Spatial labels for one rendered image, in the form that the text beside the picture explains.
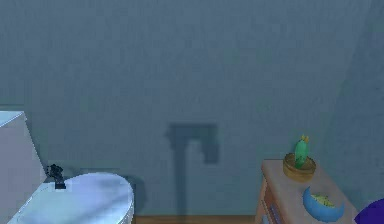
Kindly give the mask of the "green cactus in brown pot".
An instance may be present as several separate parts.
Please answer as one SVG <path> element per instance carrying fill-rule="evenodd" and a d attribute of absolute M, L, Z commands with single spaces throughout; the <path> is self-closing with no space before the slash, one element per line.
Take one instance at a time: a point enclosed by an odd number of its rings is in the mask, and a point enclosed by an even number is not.
<path fill-rule="evenodd" d="M 316 163 L 309 157 L 309 137 L 302 135 L 295 144 L 294 152 L 283 159 L 283 173 L 290 179 L 305 183 L 312 179 Z"/>

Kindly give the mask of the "brown wooden shelf cabinet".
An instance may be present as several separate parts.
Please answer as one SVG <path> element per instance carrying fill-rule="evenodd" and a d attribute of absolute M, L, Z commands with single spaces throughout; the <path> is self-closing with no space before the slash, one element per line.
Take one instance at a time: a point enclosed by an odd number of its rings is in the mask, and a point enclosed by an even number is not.
<path fill-rule="evenodd" d="M 262 217 L 266 215 L 270 224 L 275 224 L 269 211 L 274 204 L 279 212 L 282 224 L 325 224 L 314 219 L 303 206 L 303 192 L 310 187 L 315 194 L 324 194 L 340 206 L 344 205 L 344 214 L 337 222 L 330 224 L 356 224 L 357 209 L 352 205 L 337 184 L 317 164 L 314 176 L 306 183 L 296 182 L 283 172 L 282 159 L 266 159 L 262 161 L 262 187 L 257 203 L 255 224 L 262 224 Z"/>

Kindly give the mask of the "white toilet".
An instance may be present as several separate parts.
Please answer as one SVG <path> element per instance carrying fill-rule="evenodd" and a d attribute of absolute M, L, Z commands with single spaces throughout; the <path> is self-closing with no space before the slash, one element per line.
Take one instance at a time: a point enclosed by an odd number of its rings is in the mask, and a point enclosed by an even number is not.
<path fill-rule="evenodd" d="M 56 189 L 22 111 L 0 111 L 0 224 L 133 224 L 134 191 L 106 172 L 64 179 Z"/>

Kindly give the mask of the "blue bowl with yellow contents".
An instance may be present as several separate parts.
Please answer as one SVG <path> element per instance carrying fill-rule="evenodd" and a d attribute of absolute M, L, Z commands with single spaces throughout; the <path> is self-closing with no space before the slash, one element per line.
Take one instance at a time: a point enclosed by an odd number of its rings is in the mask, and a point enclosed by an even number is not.
<path fill-rule="evenodd" d="M 331 223 L 338 221 L 343 215 L 345 205 L 329 207 L 317 201 L 311 194 L 311 187 L 307 187 L 302 194 L 302 204 L 305 210 L 316 220 Z"/>

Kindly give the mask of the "purple round object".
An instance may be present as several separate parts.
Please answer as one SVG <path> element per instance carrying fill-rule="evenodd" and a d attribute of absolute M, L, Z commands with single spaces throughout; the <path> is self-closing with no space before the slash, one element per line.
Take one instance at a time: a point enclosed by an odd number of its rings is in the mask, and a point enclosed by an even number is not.
<path fill-rule="evenodd" d="M 356 224 L 384 224 L 384 198 L 374 201 L 354 218 Z"/>

